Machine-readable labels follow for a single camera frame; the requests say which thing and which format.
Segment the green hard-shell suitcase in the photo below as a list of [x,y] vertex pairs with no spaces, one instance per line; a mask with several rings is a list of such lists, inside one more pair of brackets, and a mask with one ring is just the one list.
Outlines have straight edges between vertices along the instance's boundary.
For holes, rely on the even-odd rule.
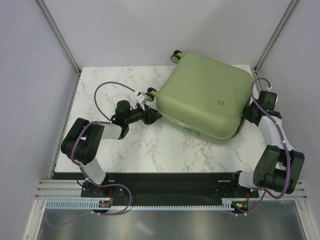
[[148,88],[169,124],[201,138],[226,141],[243,125],[252,75],[239,67],[175,50],[175,67],[159,90]]

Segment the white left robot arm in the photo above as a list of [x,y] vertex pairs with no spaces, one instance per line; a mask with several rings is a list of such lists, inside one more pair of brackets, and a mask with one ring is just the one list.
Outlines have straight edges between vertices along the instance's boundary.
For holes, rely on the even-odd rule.
[[82,184],[82,197],[107,197],[110,191],[108,176],[100,166],[96,155],[103,139],[122,140],[129,132],[129,125],[142,121],[151,125],[161,118],[152,107],[137,104],[132,108],[126,100],[117,103],[111,122],[88,121],[77,118],[60,150],[79,167],[86,180]]

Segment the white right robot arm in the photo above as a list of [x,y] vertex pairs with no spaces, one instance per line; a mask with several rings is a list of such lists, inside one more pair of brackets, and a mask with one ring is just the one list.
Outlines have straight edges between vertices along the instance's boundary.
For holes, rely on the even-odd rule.
[[244,110],[243,117],[255,124],[265,143],[254,171],[237,171],[229,191],[235,197],[248,189],[263,189],[272,198],[291,194],[297,185],[305,156],[295,151],[282,127],[282,116],[275,111],[277,94],[262,90],[258,98]]

